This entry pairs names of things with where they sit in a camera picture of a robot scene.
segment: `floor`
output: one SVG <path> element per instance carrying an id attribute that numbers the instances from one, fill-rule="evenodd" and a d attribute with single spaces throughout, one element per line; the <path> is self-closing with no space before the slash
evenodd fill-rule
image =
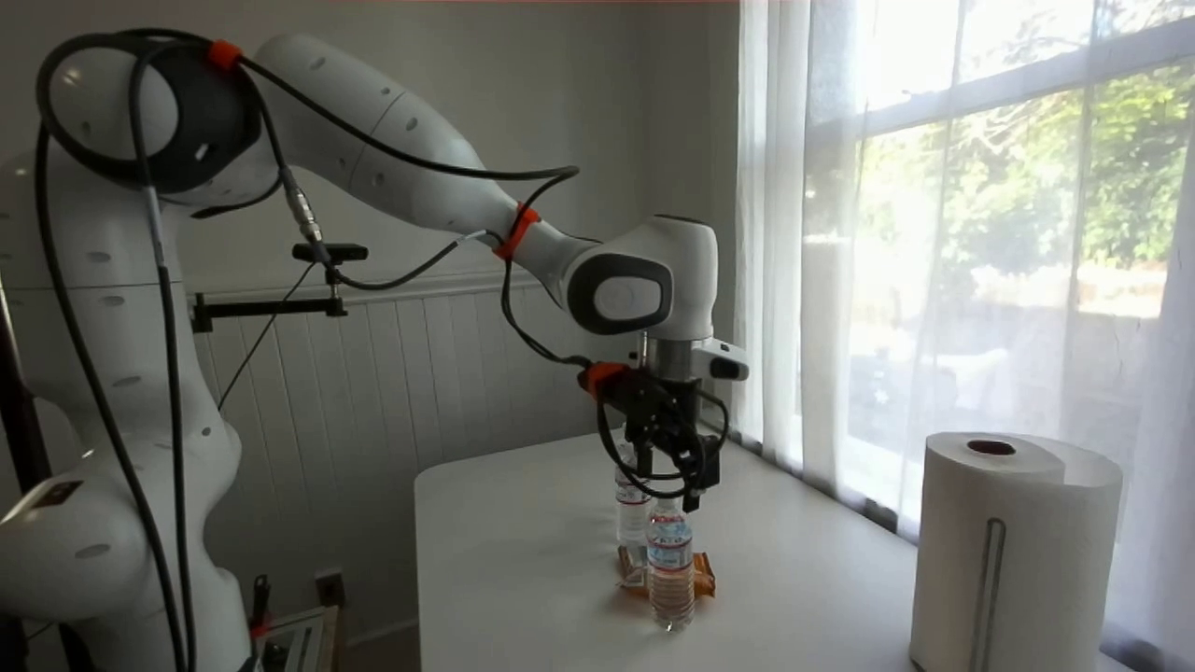
<path id="1" fill-rule="evenodd" d="M 347 649 L 339 669 L 342 672 L 419 672 L 419 625 Z"/>

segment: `plastic bottle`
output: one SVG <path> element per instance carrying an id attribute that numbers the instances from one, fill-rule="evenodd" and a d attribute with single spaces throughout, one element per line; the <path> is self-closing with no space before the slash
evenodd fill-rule
<path id="1" fill-rule="evenodd" d="M 647 593 L 664 629 L 688 625 L 695 615 L 695 551 L 692 527 L 675 500 L 656 500 L 647 513 Z"/>
<path id="2" fill-rule="evenodd" d="M 636 449 L 623 442 L 619 457 L 636 465 Z M 619 577 L 623 584 L 647 584 L 647 492 L 636 488 L 623 469 L 616 469 L 616 506 Z"/>

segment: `white table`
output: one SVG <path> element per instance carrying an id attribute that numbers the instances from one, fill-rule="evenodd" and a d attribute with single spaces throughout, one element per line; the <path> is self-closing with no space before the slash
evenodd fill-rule
<path id="1" fill-rule="evenodd" d="M 679 634 L 616 588 L 596 435 L 414 480 L 420 672 L 898 672 L 916 547 L 724 449 L 695 513 L 719 593 Z"/>

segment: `power outlet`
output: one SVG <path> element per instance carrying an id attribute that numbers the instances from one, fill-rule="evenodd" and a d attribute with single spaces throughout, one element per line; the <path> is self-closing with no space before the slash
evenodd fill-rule
<path id="1" fill-rule="evenodd" d="M 339 572 L 322 572 L 322 574 L 314 574 L 314 598 L 322 602 L 322 603 L 339 603 L 342 609 L 342 574 Z"/>

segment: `white wall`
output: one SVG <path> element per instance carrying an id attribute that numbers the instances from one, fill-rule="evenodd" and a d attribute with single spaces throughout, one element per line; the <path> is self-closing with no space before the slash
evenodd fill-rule
<path id="1" fill-rule="evenodd" d="M 245 49 L 276 29 L 336 42 L 433 101 L 487 162 L 583 162 L 583 180 L 542 206 L 575 236 L 616 236 L 662 207 L 718 216 L 714 4 L 6 0 L 0 156 L 32 136 L 32 68 L 54 42 L 149 21 Z M 374 245 L 380 263 L 361 272 L 408 268 L 445 242 L 314 180 L 309 191 L 331 237 Z M 290 237 L 282 206 L 201 223 L 187 230 L 190 282 L 211 297 L 276 294 L 297 272 Z M 263 339 L 227 406 L 245 457 L 209 546 L 241 577 L 268 572 L 278 610 L 309 603 L 314 572 L 342 566 L 351 637 L 412 622 L 414 475 L 588 427 L 570 371 L 536 362 L 500 324 L 494 281 L 497 259 L 475 251 L 414 292 L 354 303 L 342 320 L 286 315 Z M 627 347 L 577 337 L 532 282 L 520 282 L 516 303 L 560 352 Z M 224 388 L 257 324 L 201 337 L 211 388 Z"/>

